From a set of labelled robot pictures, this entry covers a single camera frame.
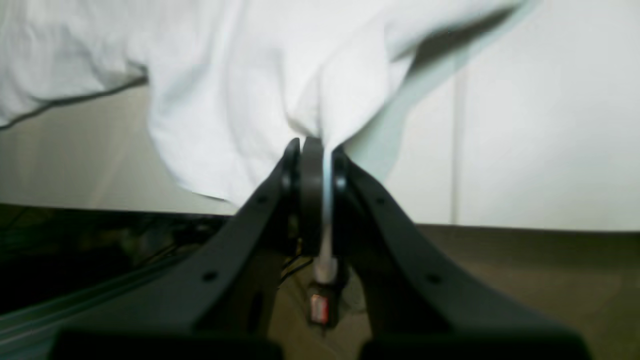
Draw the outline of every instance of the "white cloth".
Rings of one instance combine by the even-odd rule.
[[[332,149],[401,84],[419,42],[516,0],[4,0],[0,126],[147,75],[177,182],[242,204],[291,138]]]

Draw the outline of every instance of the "black wire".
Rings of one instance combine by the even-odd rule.
[[[306,268],[307,266],[311,265],[311,263],[313,263],[313,262],[314,262],[314,260],[311,259],[311,260],[307,261],[306,263],[291,269],[290,272],[287,272],[286,274],[284,274],[284,276],[280,279],[280,284],[282,284],[285,280],[290,278],[290,276],[292,276],[296,272],[299,272],[300,270],[302,270],[302,269]]]
[[[146,264],[148,264],[149,262],[151,262],[153,259],[155,258],[159,258],[163,255],[167,255],[169,254],[172,250],[176,250],[178,248],[178,246],[176,246],[176,244],[169,244],[163,248],[161,248],[160,250],[154,252],[153,254],[151,254],[149,257],[147,257],[146,259],[144,259],[143,261],[141,261],[138,264],[138,267],[141,266],[145,266]]]
[[[282,270],[284,270],[284,269],[288,268],[289,266],[291,266],[291,264],[295,263],[300,257],[302,257],[302,255],[296,255],[291,260],[289,260],[286,263],[284,263],[284,265],[282,265]]]

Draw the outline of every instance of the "black plastic part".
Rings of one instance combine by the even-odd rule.
[[[485,286],[441,253],[344,153],[337,152],[334,163],[334,241],[362,280],[374,334],[363,359],[434,344],[457,350],[443,350],[446,357],[429,353],[433,359],[493,358],[499,348],[501,358],[520,359],[525,344],[545,358],[589,358],[576,332]],[[564,357],[556,357],[559,347]]]
[[[300,158],[300,236],[302,254],[316,256],[322,238],[323,196],[322,141],[307,138]]]
[[[149,336],[140,334],[67,331],[50,358],[113,359],[282,359],[278,345],[253,336]]]
[[[279,356],[255,336],[266,334],[282,264],[291,256],[292,216],[306,219],[301,232],[310,242],[321,221],[321,184],[309,178],[321,177],[321,149],[309,140],[302,157],[299,142],[291,142],[237,215],[189,259],[63,331],[55,358],[96,358],[85,343],[110,354],[159,347],[166,349],[156,352],[161,356],[193,344],[215,351],[211,357],[220,346],[246,357],[254,350]],[[576,332],[486,287],[442,254],[340,150],[333,171],[333,248],[362,280],[374,336],[363,359],[589,359]],[[221,332],[243,336],[230,340]],[[180,358],[199,357],[183,352]]]
[[[295,139],[271,175],[214,238],[166,276],[75,321],[63,330],[56,356],[75,354],[70,352],[73,346],[64,341],[68,332],[76,334],[69,340],[75,344],[82,333],[160,332],[162,339],[212,332],[265,336],[285,260],[283,248],[291,202],[296,199],[294,177],[299,155],[300,141]],[[129,344],[113,343],[112,339],[95,335],[92,341],[111,349]],[[124,348],[118,351],[127,352]]]

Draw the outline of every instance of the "white wall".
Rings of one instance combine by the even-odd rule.
[[[638,19],[632,0],[532,2],[427,51],[348,152],[416,222],[638,230]],[[135,88],[0,131],[0,201],[233,213],[174,185],[147,100]]]

